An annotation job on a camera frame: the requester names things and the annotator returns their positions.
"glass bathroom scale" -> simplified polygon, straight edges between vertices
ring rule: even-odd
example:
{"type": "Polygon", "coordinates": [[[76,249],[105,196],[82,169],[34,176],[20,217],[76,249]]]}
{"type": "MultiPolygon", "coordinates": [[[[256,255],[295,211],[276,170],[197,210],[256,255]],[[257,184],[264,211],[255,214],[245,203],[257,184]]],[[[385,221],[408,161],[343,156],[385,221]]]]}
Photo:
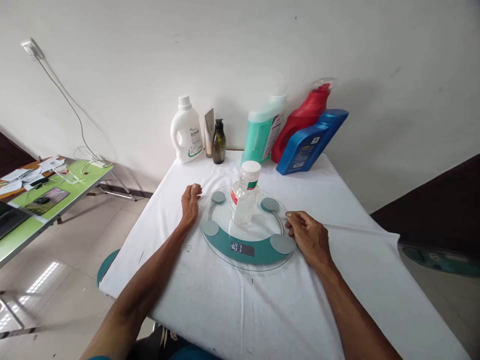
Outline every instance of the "glass bathroom scale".
{"type": "Polygon", "coordinates": [[[288,261],[296,248],[285,227],[287,209],[260,190],[251,220],[235,222],[230,213],[231,185],[210,193],[200,208],[200,228],[208,246],[221,259],[248,271],[268,271],[288,261]]]}

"blue motor oil bottle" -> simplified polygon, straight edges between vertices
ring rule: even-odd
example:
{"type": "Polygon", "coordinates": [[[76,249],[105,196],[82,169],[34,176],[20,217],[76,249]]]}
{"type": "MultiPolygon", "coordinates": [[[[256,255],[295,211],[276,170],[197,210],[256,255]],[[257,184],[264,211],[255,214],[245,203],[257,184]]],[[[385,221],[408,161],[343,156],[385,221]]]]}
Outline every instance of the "blue motor oil bottle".
{"type": "Polygon", "coordinates": [[[328,109],[314,125],[297,131],[288,141],[276,170],[282,175],[310,170],[348,115],[346,110],[328,109]]]}

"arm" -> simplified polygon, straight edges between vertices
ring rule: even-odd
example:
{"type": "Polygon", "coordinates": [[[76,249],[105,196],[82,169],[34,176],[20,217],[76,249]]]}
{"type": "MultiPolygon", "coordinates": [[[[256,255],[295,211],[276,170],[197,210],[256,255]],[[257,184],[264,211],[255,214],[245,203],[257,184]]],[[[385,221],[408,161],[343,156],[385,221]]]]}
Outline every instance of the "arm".
{"type": "Polygon", "coordinates": [[[200,185],[187,186],[181,198],[183,216],[180,223],[122,290],[81,360],[100,355],[112,360],[127,357],[144,319],[167,285],[185,236],[197,219],[201,193],[200,185]]]}
{"type": "Polygon", "coordinates": [[[328,231],[304,211],[287,212],[289,235],[325,289],[346,360],[402,358],[357,300],[330,255],[328,231]]]}

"laptop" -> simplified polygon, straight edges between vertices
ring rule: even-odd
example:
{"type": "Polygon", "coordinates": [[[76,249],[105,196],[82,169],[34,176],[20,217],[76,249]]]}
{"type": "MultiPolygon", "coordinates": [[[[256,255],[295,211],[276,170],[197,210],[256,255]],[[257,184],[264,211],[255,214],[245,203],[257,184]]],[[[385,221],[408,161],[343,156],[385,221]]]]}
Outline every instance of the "laptop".
{"type": "Polygon", "coordinates": [[[0,239],[29,217],[27,213],[0,201],[0,239]]]}

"dark glass pump bottle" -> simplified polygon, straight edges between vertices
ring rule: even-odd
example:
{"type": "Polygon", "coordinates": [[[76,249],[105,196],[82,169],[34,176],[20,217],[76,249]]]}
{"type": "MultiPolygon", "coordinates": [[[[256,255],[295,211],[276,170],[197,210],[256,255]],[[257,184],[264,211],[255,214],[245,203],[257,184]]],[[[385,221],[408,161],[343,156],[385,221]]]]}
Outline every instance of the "dark glass pump bottle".
{"type": "Polygon", "coordinates": [[[221,164],[225,160],[227,152],[227,143],[225,140],[223,119],[215,119],[215,132],[211,142],[211,154],[215,164],[221,164]]]}

